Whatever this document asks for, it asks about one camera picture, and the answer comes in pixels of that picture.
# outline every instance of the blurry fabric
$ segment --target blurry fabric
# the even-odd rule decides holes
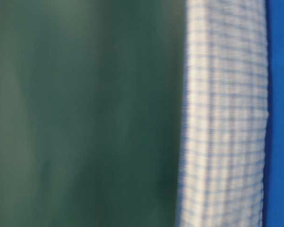
[[[0,227],[171,227],[181,1],[0,0]]]
[[[187,0],[177,226],[260,227],[264,0]]]
[[[269,119],[264,171],[264,227],[284,226],[284,0],[266,1]]]

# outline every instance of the blue grid pattern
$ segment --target blue grid pattern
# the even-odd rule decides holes
[[[177,227],[260,227],[264,0],[186,0]]]

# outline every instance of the dark green surface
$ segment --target dark green surface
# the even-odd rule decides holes
[[[183,2],[0,0],[0,227],[174,225]]]

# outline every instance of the white and blue plaid cloth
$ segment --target white and blue plaid cloth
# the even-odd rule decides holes
[[[262,225],[264,0],[187,0],[178,227]]]

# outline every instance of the blue background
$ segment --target blue background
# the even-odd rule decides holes
[[[284,227],[284,0],[267,1],[269,111],[264,226]]]

